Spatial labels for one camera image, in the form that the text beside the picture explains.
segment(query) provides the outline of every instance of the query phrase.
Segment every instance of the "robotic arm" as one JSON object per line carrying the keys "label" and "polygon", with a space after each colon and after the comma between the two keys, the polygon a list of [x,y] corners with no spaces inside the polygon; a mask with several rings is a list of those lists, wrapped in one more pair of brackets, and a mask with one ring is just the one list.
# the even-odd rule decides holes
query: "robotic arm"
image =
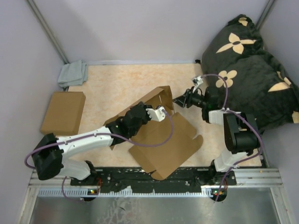
{"label": "robotic arm", "polygon": [[164,120],[163,110],[162,106],[154,110],[152,106],[140,102],[131,107],[125,116],[94,131],[59,138],[52,133],[45,135],[36,149],[50,144],[53,146],[32,154],[38,178],[48,180],[56,175],[63,175],[86,183],[93,183],[96,171],[92,163],[69,158],[93,148],[113,146],[124,142],[125,139],[135,136],[140,127],[147,124],[148,121]]}
{"label": "robotic arm", "polygon": [[[194,77],[192,81],[194,86],[187,89],[182,96],[175,98],[173,102],[183,108],[189,108],[192,105],[200,107],[202,108],[202,118],[204,121],[224,126],[226,148],[211,163],[211,175],[214,177],[217,176],[218,172],[226,172],[243,156],[253,154],[253,150],[260,147],[260,144],[255,134],[241,119],[234,114],[220,110],[221,107],[219,105],[221,102],[217,87],[207,87],[205,95],[203,95],[202,93],[198,93],[203,79],[201,77]],[[237,113],[255,130],[258,130],[253,114]]]}

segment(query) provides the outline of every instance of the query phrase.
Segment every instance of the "metal frame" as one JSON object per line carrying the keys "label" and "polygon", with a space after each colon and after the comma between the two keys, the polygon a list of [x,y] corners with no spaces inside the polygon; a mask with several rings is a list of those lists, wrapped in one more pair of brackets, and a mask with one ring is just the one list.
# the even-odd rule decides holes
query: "metal frame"
{"label": "metal frame", "polygon": [[[294,213],[288,202],[288,198],[283,187],[283,183],[279,174],[278,169],[276,168],[240,168],[234,169],[237,185],[229,186],[229,188],[270,188],[273,202],[276,207],[278,218],[282,224],[295,224]],[[20,215],[19,224],[28,224],[31,219],[33,212],[33,207],[38,196],[56,196],[62,197],[61,194],[61,183],[63,177],[55,177],[47,181],[40,181],[37,178],[37,173],[34,170],[29,182],[28,191],[24,201],[22,213]],[[65,190],[68,191],[68,196],[78,197],[78,195],[86,195],[87,189],[96,188],[96,186],[71,186],[71,179],[68,178],[65,181]],[[151,194],[138,194],[134,195],[130,190],[126,189],[120,193],[111,193],[111,194],[99,194],[99,197],[120,197],[120,196],[138,196],[138,197],[168,197],[168,196],[180,196],[180,197],[191,197],[191,196],[210,196],[209,192],[213,188],[217,188],[217,185],[205,185],[201,186],[203,194],[194,194],[190,193],[185,194],[163,194],[158,195],[155,193]]]}
{"label": "metal frame", "polygon": [[265,20],[267,19],[268,15],[271,13],[275,2],[276,2],[276,0],[268,1],[267,5],[263,9],[263,12],[262,12],[260,18],[258,19],[258,21],[256,23],[257,30],[261,29],[261,27],[262,27],[263,23],[265,22]]}
{"label": "metal frame", "polygon": [[[55,36],[54,32],[51,30],[51,28],[48,25],[47,21],[45,20],[45,18],[43,17],[42,13],[39,10],[39,8],[37,7],[35,1],[34,0],[26,0],[26,2],[28,3],[29,7],[31,8],[32,13],[34,14],[34,16],[37,18],[37,20],[41,24],[42,29],[44,30],[45,34],[49,38],[50,42],[52,43],[54,49],[58,53],[58,55],[61,58],[61,60],[63,60],[64,64],[69,64],[70,61],[69,61],[69,59],[68,59],[65,51],[63,50],[63,47],[61,46],[60,41]],[[262,12],[261,16],[259,17],[259,19],[258,19],[258,21],[256,23],[256,28],[258,30],[261,28],[262,24],[264,23],[264,21],[266,20],[266,18],[269,15],[269,13],[273,9],[273,6],[274,6],[275,2],[276,2],[276,0],[269,0],[268,3],[267,3],[267,5],[263,9],[263,12]],[[124,64],[133,63],[131,61],[116,61],[116,62],[117,63],[124,63]],[[111,61],[92,62],[92,63],[93,64],[99,64],[99,63],[101,63],[101,64],[107,64],[107,63],[115,63],[115,61],[112,61],[112,62]]]}
{"label": "metal frame", "polygon": [[28,3],[29,7],[32,10],[32,13],[34,16],[37,18],[39,23],[42,26],[42,29],[44,30],[45,34],[49,38],[50,42],[52,43],[54,49],[58,53],[59,57],[61,60],[63,60],[64,64],[69,64],[70,61],[68,60],[68,57],[65,54],[65,51],[63,50],[61,44],[59,43],[59,40],[57,37],[54,35],[53,31],[51,30],[50,26],[47,24],[47,21],[44,19],[43,15],[41,14],[40,10],[38,9],[36,3],[34,0],[26,0]]}

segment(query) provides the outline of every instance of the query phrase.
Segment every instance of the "black pillow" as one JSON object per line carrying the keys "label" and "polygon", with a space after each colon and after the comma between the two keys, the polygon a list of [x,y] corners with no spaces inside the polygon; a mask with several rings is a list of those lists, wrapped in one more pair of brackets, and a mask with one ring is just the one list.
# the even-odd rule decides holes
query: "black pillow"
{"label": "black pillow", "polygon": [[[281,63],[263,49],[263,40],[252,20],[239,15],[212,40],[202,56],[204,74],[219,74],[228,83],[227,107],[254,114],[263,131],[285,123],[299,123],[299,89]],[[224,82],[207,77],[220,89]]]}

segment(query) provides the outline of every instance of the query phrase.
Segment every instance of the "metal base plate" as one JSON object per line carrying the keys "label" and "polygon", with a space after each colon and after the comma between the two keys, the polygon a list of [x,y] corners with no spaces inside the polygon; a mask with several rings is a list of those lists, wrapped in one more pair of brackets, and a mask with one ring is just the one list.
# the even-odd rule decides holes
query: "metal base plate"
{"label": "metal base plate", "polygon": [[[207,168],[180,167],[163,181],[154,180],[150,174],[140,167],[96,168],[98,176],[93,184],[99,185],[101,179],[101,193],[119,192],[128,186],[133,193],[200,193],[201,185],[215,185]],[[231,171],[227,176],[228,185],[236,185],[235,173]],[[71,186],[86,186],[84,182],[73,179]]]}
{"label": "metal base plate", "polygon": [[278,224],[269,189],[228,189],[215,203],[208,197],[100,197],[74,203],[38,197],[30,224]]}

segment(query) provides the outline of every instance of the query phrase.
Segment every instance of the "white robotic arm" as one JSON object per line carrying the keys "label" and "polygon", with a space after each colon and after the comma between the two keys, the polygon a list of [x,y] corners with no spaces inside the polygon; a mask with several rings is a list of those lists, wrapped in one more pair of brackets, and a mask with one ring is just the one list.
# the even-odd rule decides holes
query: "white robotic arm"
{"label": "white robotic arm", "polygon": [[[131,107],[124,117],[94,131],[59,138],[54,134],[47,134],[31,153],[38,177],[40,180],[47,180],[63,175],[93,182],[92,174],[96,175],[96,171],[91,162],[75,161],[69,159],[70,157],[94,148],[120,144],[136,135],[140,127],[148,121],[160,122],[165,116],[166,110],[162,106],[153,109],[140,102]],[[39,150],[47,145],[53,146]]]}
{"label": "white robotic arm", "polygon": [[[209,123],[224,126],[224,114],[227,114],[224,110],[209,111]],[[248,154],[247,151],[240,151],[232,153],[227,148],[223,149],[221,154],[214,160],[215,169],[217,172],[226,172],[230,167],[233,167],[236,162],[241,160],[242,157]]]}

